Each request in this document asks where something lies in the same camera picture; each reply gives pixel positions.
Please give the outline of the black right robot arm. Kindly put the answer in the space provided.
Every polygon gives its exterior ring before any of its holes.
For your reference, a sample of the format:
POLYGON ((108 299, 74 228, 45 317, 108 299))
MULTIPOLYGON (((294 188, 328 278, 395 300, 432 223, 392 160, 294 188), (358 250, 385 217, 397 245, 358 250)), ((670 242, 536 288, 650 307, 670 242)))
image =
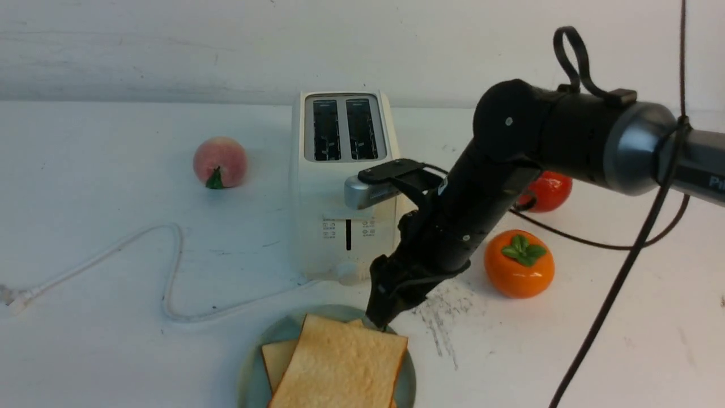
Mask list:
POLYGON ((723 134, 685 129, 646 101, 547 91, 515 79, 479 101, 473 139, 445 178, 398 159, 360 171, 365 184, 391 184, 417 209, 399 222, 400 242, 370 267, 366 320, 382 329, 425 302, 438 284, 470 266, 473 252, 542 171, 625 196, 656 186, 723 205, 723 134))

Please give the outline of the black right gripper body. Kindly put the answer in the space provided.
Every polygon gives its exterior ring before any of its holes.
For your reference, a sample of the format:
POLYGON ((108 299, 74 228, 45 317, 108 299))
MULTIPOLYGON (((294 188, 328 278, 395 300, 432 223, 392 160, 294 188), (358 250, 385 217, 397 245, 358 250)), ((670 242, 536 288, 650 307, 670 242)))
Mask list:
POLYGON ((397 248, 371 264, 371 300, 425 300, 443 281, 466 271, 473 252, 488 235, 488 227, 473 222, 417 222, 405 216, 397 248))

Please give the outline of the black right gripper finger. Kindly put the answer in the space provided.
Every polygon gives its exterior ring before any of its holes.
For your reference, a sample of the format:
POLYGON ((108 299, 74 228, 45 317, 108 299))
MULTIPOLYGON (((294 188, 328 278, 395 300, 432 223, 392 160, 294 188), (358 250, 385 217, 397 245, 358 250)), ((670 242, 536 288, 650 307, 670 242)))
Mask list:
POLYGON ((401 313, 425 302, 432 281, 430 276, 401 276, 389 272, 372 272, 370 277, 365 317, 378 330, 386 330, 401 313))

